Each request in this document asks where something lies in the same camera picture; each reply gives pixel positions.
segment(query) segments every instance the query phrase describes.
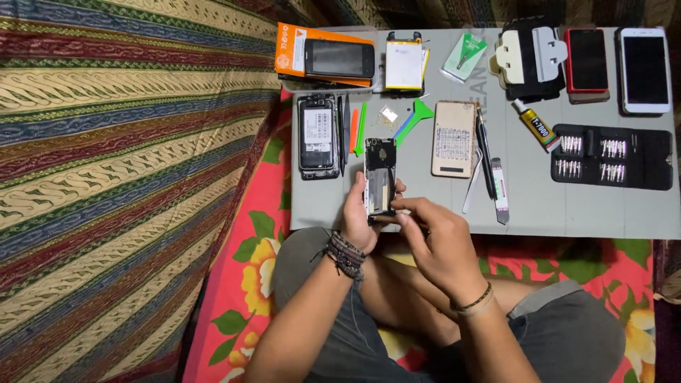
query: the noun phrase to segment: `right hand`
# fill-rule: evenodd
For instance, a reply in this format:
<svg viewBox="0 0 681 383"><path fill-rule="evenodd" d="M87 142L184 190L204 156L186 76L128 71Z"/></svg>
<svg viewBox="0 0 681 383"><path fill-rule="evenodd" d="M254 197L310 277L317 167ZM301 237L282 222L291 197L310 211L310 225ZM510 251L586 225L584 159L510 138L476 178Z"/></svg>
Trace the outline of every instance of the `right hand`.
<svg viewBox="0 0 681 383"><path fill-rule="evenodd" d="M430 229L426 240L412 216L404 213L396 216L424 277L459 306L478 299L487 288L487 281L478 266L468 222L426 198L395 200L392 207L409 210Z"/></svg>

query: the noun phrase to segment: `black smartphone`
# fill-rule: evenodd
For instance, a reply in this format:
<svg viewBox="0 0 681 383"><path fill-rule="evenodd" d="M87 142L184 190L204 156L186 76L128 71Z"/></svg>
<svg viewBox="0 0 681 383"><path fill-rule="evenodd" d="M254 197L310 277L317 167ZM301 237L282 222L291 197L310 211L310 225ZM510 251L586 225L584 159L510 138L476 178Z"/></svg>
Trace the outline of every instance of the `black smartphone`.
<svg viewBox="0 0 681 383"><path fill-rule="evenodd" d="M364 208L369 223L378 215L395 216L390 203L395 199L397 144L394 138L364 141Z"/></svg>
<svg viewBox="0 0 681 383"><path fill-rule="evenodd" d="M602 93L608 89L605 38L600 29L568 29L566 77L569 93Z"/></svg>
<svg viewBox="0 0 681 383"><path fill-rule="evenodd" d="M305 39L305 75L373 78L372 44Z"/></svg>
<svg viewBox="0 0 681 383"><path fill-rule="evenodd" d="M303 179L336 178L338 131L331 94L298 98L300 169Z"/></svg>

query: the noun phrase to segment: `smartphone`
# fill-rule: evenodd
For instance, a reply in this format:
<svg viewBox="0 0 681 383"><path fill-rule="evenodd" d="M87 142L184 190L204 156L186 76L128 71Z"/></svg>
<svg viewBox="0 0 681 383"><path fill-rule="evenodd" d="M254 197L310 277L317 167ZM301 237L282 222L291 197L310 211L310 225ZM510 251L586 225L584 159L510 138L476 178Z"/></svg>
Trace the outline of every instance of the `smartphone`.
<svg viewBox="0 0 681 383"><path fill-rule="evenodd" d="M623 28L618 43L624 113L669 112L671 87L665 31L660 28Z"/></svg>
<svg viewBox="0 0 681 383"><path fill-rule="evenodd" d="M601 29L568 29L563 36L567 45L565 61L568 93L607 91L605 38Z"/></svg>
<svg viewBox="0 0 681 383"><path fill-rule="evenodd" d="M298 98L300 164L303 179L336 178L338 131L331 94Z"/></svg>
<svg viewBox="0 0 681 383"><path fill-rule="evenodd" d="M369 223L378 215L395 216L397 144L394 138L364 140L364 208Z"/></svg>
<svg viewBox="0 0 681 383"><path fill-rule="evenodd" d="M373 78L375 52L372 44L305 39L305 75Z"/></svg>

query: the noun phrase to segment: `barcode label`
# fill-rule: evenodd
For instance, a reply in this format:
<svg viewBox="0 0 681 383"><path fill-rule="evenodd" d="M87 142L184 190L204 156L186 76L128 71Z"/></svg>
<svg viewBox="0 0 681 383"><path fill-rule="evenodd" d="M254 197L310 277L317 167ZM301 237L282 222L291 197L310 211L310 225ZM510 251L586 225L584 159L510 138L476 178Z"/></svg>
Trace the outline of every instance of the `barcode label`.
<svg viewBox="0 0 681 383"><path fill-rule="evenodd" d="M314 146L317 148L328 147L330 149L331 131L333 126L331 118L330 109L305 110L305 144L308 148L310 148L312 144L327 144Z"/></svg>

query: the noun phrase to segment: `phone screen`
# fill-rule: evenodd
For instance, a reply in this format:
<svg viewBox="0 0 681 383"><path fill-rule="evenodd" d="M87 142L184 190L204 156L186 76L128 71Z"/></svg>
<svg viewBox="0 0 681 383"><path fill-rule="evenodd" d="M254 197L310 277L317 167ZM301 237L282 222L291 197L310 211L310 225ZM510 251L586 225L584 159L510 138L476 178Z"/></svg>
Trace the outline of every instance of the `phone screen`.
<svg viewBox="0 0 681 383"><path fill-rule="evenodd" d="M338 73L348 76L364 74L362 70L363 45L315 40L312 47L313 72Z"/></svg>
<svg viewBox="0 0 681 383"><path fill-rule="evenodd" d="M663 37L624 37L627 102L668 104L665 40Z"/></svg>
<svg viewBox="0 0 681 383"><path fill-rule="evenodd" d="M575 89L607 89L607 66L603 32L598 29L570 31L570 65Z"/></svg>

